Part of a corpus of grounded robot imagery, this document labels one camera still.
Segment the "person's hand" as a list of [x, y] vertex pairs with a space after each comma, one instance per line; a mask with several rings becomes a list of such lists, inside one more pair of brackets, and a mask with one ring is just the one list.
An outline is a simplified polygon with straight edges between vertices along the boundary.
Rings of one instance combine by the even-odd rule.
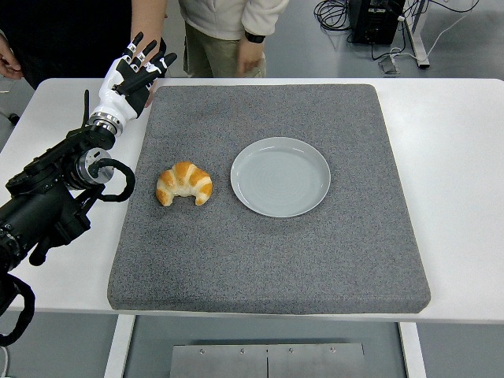
[[0, 74], [9, 79], [20, 80], [24, 77], [20, 63], [15, 57], [7, 38], [0, 35]]
[[265, 43], [254, 43], [245, 36], [239, 40], [237, 50], [238, 77], [244, 77], [248, 72], [257, 68], [264, 58]]
[[[166, 46], [166, 43], [164, 41], [163, 38], [160, 39], [159, 41], [159, 44], [157, 45], [157, 53], [158, 52], [162, 52], [163, 54], [166, 52], [166, 49], [167, 49], [167, 46]], [[149, 107], [151, 102], [153, 101], [154, 99], [154, 94], [155, 94], [155, 90], [156, 90], [156, 87], [155, 85], [153, 84], [151, 87], [150, 87], [150, 93], [149, 93], [149, 98], [147, 99], [146, 101], [146, 105], [145, 107]]]

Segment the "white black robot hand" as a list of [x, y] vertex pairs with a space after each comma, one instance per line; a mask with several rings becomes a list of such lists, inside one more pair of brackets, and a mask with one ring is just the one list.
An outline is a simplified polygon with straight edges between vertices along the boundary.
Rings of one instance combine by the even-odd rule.
[[177, 55], [168, 54], [166, 45], [162, 44], [159, 51], [148, 58], [157, 42], [153, 40], [140, 50], [142, 40], [140, 32], [113, 61], [100, 87], [99, 105], [92, 112], [93, 116], [109, 115], [120, 124], [126, 124], [143, 112], [155, 81], [165, 76]]

